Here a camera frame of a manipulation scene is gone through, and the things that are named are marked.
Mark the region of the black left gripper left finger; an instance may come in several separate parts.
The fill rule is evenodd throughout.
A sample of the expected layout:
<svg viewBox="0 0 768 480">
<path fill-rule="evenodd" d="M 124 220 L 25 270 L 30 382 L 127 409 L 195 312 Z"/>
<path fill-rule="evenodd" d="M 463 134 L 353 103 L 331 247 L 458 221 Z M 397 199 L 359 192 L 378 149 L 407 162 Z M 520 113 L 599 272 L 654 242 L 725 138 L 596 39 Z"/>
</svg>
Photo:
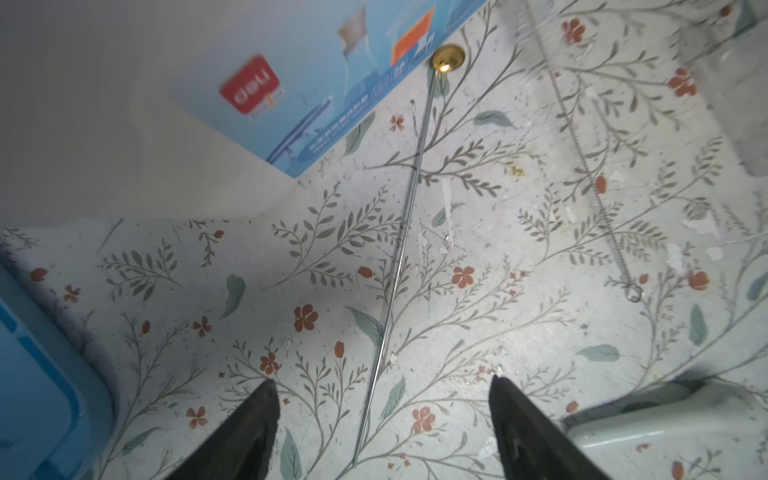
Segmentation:
<svg viewBox="0 0 768 480">
<path fill-rule="evenodd" d="M 169 477 L 265 479 L 279 417 L 276 383 L 266 380 Z"/>
</svg>

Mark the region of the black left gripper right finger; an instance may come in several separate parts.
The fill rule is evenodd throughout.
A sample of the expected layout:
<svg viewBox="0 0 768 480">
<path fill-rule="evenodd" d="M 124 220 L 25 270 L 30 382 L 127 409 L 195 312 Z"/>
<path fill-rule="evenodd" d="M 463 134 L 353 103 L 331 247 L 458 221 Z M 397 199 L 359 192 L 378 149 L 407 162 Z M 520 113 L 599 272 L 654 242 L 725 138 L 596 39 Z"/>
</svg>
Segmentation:
<svg viewBox="0 0 768 480">
<path fill-rule="evenodd" d="M 608 479 L 510 379 L 492 378 L 489 407 L 507 479 Z"/>
</svg>

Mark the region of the white plastic storage bin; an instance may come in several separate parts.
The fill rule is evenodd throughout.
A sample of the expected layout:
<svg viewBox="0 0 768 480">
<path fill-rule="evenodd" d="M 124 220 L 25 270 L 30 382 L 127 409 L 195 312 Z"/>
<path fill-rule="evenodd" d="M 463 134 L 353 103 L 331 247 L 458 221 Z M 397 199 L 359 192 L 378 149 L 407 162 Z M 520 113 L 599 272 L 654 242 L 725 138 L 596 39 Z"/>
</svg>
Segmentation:
<svg viewBox="0 0 768 480">
<path fill-rule="evenodd" d="M 251 216 L 479 8 L 5 1 L 1 221 Z"/>
</svg>

